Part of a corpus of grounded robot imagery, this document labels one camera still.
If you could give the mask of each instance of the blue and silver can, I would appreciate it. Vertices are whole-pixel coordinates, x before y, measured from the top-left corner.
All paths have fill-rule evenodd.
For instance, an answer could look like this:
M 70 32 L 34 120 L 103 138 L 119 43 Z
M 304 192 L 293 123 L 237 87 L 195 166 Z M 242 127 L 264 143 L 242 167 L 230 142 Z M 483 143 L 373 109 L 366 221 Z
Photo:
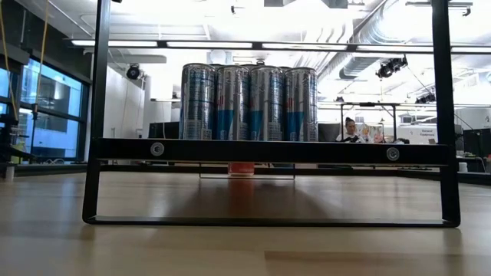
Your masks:
M 215 112 L 215 69 L 186 64 L 181 85 L 179 138 L 211 140 Z
M 250 139 L 283 140 L 283 73 L 278 67 L 251 70 Z
M 227 65 L 216 71 L 216 139 L 249 138 L 249 70 Z
M 285 72 L 287 141 L 318 142 L 317 74 L 299 67 Z

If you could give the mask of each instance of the woman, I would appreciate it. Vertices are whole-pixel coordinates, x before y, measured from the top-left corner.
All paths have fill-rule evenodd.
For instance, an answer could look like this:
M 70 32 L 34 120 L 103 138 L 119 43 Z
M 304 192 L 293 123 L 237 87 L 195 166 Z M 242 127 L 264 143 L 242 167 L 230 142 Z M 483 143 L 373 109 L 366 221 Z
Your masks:
M 356 124 L 354 121 L 347 117 L 344 122 L 344 127 L 346 127 L 346 133 L 344 133 L 344 137 L 341 140 L 341 134 L 339 134 L 338 138 L 336 138 L 336 142 L 342 143 L 373 143 L 374 141 L 370 136 L 367 136 L 367 140 L 363 138 L 360 134 L 356 133 Z

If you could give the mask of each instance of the wooden surface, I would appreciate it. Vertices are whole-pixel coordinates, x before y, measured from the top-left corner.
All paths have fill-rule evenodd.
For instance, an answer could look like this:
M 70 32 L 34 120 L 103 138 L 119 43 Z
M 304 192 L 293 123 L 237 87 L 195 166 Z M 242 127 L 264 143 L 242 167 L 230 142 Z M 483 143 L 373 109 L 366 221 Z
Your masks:
M 461 185 L 458 229 L 92 226 L 84 174 L 0 183 L 0 275 L 491 275 L 491 189 Z M 438 219 L 438 182 L 198 180 L 106 172 L 99 214 Z

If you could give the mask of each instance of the red object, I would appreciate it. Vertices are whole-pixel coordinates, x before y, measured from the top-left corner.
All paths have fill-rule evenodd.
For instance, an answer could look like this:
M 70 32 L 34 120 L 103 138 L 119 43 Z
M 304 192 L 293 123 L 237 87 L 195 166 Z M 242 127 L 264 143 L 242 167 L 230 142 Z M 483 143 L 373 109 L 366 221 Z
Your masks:
M 253 176 L 254 163 L 229 163 L 229 175 Z

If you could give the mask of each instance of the yellow cable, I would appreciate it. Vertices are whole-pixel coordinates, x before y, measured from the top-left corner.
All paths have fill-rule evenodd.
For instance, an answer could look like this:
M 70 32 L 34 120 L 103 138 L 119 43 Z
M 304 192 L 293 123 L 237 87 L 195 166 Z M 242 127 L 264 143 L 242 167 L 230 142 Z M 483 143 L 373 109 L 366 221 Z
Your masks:
M 44 61 L 44 46 L 46 46 L 46 33 L 48 32 L 48 8 L 49 8 L 49 0 L 46 0 L 46 9 L 44 11 L 43 45 L 41 47 L 41 64 L 39 65 L 38 89 L 36 90 L 36 101 L 35 101 L 35 110 L 34 110 L 34 112 L 36 113 L 38 112 L 39 90 L 41 89 L 41 71 L 43 68 L 43 61 Z
M 6 41 L 7 39 L 5 37 L 5 26 L 3 24 L 3 9 L 2 9 L 1 3 L 0 3 L 0 25 L 2 27 L 2 42 L 3 42 L 3 51 L 4 51 L 4 57 L 5 57 L 5 67 L 7 68 L 8 89 L 10 90 L 10 98 L 12 100 L 12 107 L 14 108 L 14 118 L 16 121 L 18 121 L 17 107 L 15 106 L 14 91 L 12 90 L 12 83 L 11 83 L 10 78 L 8 76 L 8 73 L 10 73 L 10 69 L 8 68 L 8 52 L 7 52 L 7 41 Z

